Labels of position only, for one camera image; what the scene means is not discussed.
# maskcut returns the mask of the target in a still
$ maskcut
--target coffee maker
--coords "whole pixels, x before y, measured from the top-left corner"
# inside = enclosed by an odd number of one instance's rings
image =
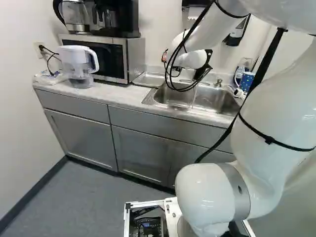
[[[90,31],[96,36],[139,38],[138,0],[86,0]]]

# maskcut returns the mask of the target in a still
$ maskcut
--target electric kettle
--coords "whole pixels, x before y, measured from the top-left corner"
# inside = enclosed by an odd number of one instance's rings
[[[62,73],[75,88],[89,88],[93,85],[91,73],[99,71],[97,54],[89,47],[65,45],[57,48],[62,62]]]
[[[53,0],[53,8],[70,34],[91,34],[89,15],[83,0]]]

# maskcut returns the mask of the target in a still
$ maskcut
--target baseboard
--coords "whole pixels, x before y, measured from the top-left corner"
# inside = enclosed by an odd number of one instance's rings
[[[168,194],[171,194],[171,195],[175,196],[174,189],[167,188],[167,187],[161,186],[159,184],[154,184],[154,183],[151,183],[149,181],[145,181],[145,180],[136,178],[134,176],[123,174],[123,173],[120,173],[120,172],[116,173],[114,171],[111,171],[111,170],[99,167],[99,166],[97,166],[95,164],[91,164],[91,163],[88,163],[86,161],[83,161],[83,160],[80,160],[80,159],[76,159],[76,158],[73,158],[73,157],[68,157],[68,159],[71,160],[72,162],[75,162],[75,163],[78,163],[78,164],[83,165],[85,167],[88,167],[88,168],[100,171],[102,173],[106,173],[106,174],[109,174],[109,175],[112,175],[112,176],[116,176],[116,177],[121,177],[123,179],[127,179],[129,181],[134,182],[134,183],[141,184],[141,185],[153,188],[153,189],[157,189],[159,191],[162,191],[162,192],[165,192],[165,193],[168,193]]]
[[[51,180],[52,177],[67,163],[68,158],[64,156],[54,165],[0,220],[0,235],[10,225],[10,223],[19,215],[25,206],[39,193],[39,191]]]

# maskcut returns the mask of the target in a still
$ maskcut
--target cabinet door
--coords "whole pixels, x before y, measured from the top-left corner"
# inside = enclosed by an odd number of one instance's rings
[[[117,171],[109,125],[46,109],[45,114],[67,154]]]
[[[175,179],[178,172],[186,165],[193,164],[195,160],[202,155],[207,148],[198,147],[190,144],[186,146],[175,147],[174,159],[172,159],[170,174],[168,178],[168,186],[174,187]],[[233,162],[236,158],[234,155],[220,152],[212,151],[207,157],[205,157],[201,163],[224,163],[224,162]]]
[[[176,142],[112,126],[118,170],[167,186]]]

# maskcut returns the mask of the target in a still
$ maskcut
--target wall outlet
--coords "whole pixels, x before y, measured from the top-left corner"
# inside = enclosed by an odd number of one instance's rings
[[[43,42],[34,42],[33,43],[36,55],[38,56],[39,59],[42,59],[44,57],[44,54],[41,52],[41,50],[39,48],[40,45],[44,45],[44,43]]]

